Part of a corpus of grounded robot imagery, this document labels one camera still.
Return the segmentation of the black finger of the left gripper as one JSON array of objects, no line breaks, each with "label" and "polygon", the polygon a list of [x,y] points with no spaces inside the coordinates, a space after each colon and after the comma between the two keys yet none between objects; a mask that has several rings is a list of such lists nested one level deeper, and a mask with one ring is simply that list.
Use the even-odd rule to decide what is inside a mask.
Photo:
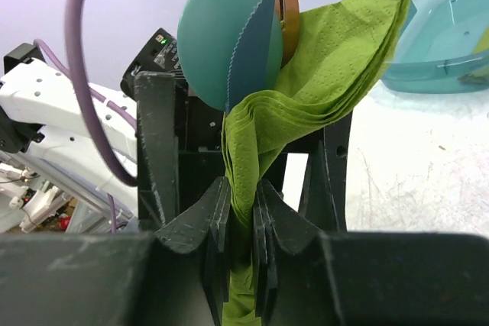
[{"label": "black finger of the left gripper", "polygon": [[307,136],[311,149],[298,212],[323,231],[346,231],[345,189],[352,114]]}]

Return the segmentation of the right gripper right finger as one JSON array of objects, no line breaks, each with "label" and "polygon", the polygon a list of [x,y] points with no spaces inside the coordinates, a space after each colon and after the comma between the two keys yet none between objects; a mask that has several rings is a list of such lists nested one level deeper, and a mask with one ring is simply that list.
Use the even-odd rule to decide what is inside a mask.
[{"label": "right gripper right finger", "polygon": [[488,241],[324,232],[259,183],[255,311],[265,325],[486,325]]}]

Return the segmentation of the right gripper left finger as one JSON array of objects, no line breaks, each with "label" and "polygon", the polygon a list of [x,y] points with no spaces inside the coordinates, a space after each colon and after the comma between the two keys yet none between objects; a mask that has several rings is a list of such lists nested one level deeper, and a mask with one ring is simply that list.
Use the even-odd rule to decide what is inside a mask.
[{"label": "right gripper left finger", "polygon": [[230,187],[154,233],[1,238],[3,325],[220,325]]}]

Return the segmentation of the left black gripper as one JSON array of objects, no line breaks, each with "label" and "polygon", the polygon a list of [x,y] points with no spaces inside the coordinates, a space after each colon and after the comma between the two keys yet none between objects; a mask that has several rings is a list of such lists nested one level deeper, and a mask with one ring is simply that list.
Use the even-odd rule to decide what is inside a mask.
[{"label": "left black gripper", "polygon": [[138,215],[163,227],[176,217],[176,178],[206,189],[224,176],[222,113],[190,94],[176,39],[162,28],[126,69],[120,87],[137,102]]}]

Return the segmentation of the teal knife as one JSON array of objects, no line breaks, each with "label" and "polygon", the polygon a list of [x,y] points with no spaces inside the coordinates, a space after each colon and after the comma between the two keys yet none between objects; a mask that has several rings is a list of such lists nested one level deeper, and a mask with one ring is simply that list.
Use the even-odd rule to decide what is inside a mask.
[{"label": "teal knife", "polygon": [[251,12],[232,52],[225,112],[267,86],[267,63],[275,0],[260,0]]}]

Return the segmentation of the teal spoon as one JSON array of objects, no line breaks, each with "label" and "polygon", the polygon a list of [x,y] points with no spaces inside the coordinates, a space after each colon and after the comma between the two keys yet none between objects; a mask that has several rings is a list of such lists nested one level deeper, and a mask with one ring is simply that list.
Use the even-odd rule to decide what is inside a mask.
[{"label": "teal spoon", "polygon": [[[177,50],[189,86],[207,105],[225,112],[232,52],[246,21],[260,0],[188,0],[177,28]],[[272,89],[283,57],[281,26],[274,23],[267,63]]]}]

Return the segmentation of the green paper napkin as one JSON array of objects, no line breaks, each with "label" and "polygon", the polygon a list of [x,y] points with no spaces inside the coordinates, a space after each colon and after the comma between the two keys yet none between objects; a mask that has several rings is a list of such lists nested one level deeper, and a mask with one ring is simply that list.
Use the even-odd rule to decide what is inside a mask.
[{"label": "green paper napkin", "polygon": [[393,56],[410,0],[342,0],[300,15],[300,38],[274,87],[236,105],[222,134],[232,188],[232,269],[225,325],[259,325],[252,281],[258,181],[290,142],[335,123],[365,97]]}]

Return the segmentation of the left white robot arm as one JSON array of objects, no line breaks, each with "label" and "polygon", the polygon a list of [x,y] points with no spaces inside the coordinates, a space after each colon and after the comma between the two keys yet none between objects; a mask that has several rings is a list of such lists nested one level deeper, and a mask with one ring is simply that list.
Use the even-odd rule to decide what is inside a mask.
[{"label": "left white robot arm", "polygon": [[[91,85],[95,110],[115,155],[131,174],[146,164],[171,190],[147,210],[169,221],[198,201],[225,166],[221,113],[190,95],[179,71],[158,60],[176,46],[148,43],[126,71],[121,89]],[[99,156],[69,78],[46,63],[50,48],[36,40],[5,54],[1,77],[1,150],[18,154],[26,173],[11,196],[30,231],[51,208],[42,197],[67,192],[94,211],[126,225],[141,215],[135,187],[121,182]]]}]

